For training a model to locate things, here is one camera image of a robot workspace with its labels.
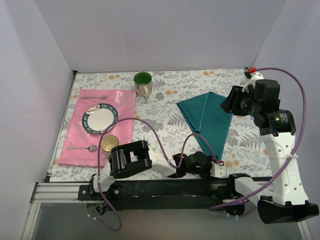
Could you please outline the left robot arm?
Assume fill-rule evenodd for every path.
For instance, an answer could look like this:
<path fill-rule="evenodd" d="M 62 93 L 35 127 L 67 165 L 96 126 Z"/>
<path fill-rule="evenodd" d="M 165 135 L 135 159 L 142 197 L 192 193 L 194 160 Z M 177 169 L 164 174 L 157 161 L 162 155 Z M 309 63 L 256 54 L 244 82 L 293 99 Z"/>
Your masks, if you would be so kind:
<path fill-rule="evenodd" d="M 99 174 L 94 174 L 89 183 L 89 194 L 95 200 L 106 196 L 111 185 L 119 179 L 126 179 L 151 170 L 164 177 L 182 178 L 186 174 L 210 177 L 216 159 L 197 151 L 194 154 L 177 154 L 166 160 L 161 154 L 149 152 L 147 141 L 139 140 L 114 147 Z"/>

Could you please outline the teal cloth napkin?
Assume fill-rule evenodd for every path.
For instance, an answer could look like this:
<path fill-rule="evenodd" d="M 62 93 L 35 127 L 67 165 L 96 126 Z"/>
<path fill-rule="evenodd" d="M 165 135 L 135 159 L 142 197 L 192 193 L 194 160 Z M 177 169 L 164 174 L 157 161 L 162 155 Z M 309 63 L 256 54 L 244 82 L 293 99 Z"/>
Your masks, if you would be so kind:
<path fill-rule="evenodd" d="M 233 115 L 221 108 L 221 103 L 227 98 L 207 92 L 177 103 L 177 106 L 186 120 L 189 128 L 196 137 L 202 151 L 207 155 L 215 153 L 222 159 L 225 143 Z"/>

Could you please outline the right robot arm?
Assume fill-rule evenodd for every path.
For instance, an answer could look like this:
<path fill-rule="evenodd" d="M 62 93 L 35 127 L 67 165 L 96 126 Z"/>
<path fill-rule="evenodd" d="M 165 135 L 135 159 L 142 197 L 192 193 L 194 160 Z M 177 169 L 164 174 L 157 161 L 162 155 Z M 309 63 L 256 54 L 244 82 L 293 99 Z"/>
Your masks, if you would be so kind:
<path fill-rule="evenodd" d="M 289 110 L 280 109 L 280 85 L 275 80 L 260 79 L 245 87 L 234 85 L 221 103 L 226 113 L 251 116 L 268 151 L 273 191 L 258 191 L 259 186 L 247 174 L 231 174 L 227 195 L 241 195 L 257 207 L 265 224 L 301 222 L 319 215 L 317 204 L 305 193 L 297 156 L 294 117 Z"/>

